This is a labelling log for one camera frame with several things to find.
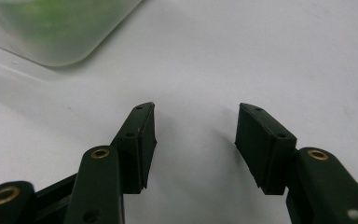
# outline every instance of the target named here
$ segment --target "plastic container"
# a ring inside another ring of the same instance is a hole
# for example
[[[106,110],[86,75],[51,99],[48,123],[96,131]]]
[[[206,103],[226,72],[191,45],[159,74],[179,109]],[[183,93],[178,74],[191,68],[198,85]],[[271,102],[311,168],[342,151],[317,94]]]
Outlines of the plastic container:
[[[76,63],[141,0],[0,0],[0,48],[48,66]]]

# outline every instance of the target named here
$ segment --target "screw hole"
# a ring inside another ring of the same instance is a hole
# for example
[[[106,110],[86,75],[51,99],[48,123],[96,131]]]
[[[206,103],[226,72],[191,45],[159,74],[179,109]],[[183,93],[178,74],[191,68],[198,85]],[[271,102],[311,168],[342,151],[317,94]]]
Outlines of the screw hole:
[[[20,189],[16,186],[0,189],[0,204],[8,203],[20,194]]]
[[[85,223],[95,223],[101,218],[100,211],[98,209],[92,209],[87,211],[83,216]]]
[[[109,150],[105,148],[96,149],[91,153],[91,157],[94,159],[101,159],[109,155]]]
[[[328,160],[328,155],[320,150],[316,150],[316,149],[313,149],[313,150],[309,150],[308,151],[308,154],[313,158],[313,159],[316,159],[316,160],[319,160],[319,161],[326,161]]]

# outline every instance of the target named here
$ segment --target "white surface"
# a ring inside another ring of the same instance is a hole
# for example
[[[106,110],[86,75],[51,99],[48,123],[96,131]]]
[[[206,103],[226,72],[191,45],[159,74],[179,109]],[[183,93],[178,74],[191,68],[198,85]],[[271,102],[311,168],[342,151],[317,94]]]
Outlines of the white surface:
[[[289,223],[233,145],[239,103],[358,181],[358,1],[147,0],[82,63],[46,68],[0,50],[0,183],[40,190],[156,104],[158,145],[127,223]]]

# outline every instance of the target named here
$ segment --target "white tabletop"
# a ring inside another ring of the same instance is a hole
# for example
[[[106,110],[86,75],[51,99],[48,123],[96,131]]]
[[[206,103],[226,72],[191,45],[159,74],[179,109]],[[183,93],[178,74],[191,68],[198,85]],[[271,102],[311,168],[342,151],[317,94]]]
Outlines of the white tabletop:
[[[0,49],[0,184],[74,174],[150,101],[158,145],[148,189],[125,195],[127,223],[290,223],[233,144],[239,103],[358,181],[358,0],[147,0],[76,65]]]

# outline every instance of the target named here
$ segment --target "brass insert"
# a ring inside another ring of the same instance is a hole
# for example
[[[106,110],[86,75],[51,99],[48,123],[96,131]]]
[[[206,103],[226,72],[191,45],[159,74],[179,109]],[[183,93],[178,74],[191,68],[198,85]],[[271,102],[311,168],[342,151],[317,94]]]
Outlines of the brass insert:
[[[309,150],[308,154],[313,159],[316,159],[319,161],[327,161],[328,160],[328,155],[325,152],[322,152],[321,150],[317,150],[317,149]]]
[[[107,157],[107,155],[109,155],[109,150],[105,148],[96,149],[91,153],[91,157],[94,159],[101,159]]]
[[[16,186],[9,186],[0,189],[0,204],[8,203],[20,194],[20,189]]]

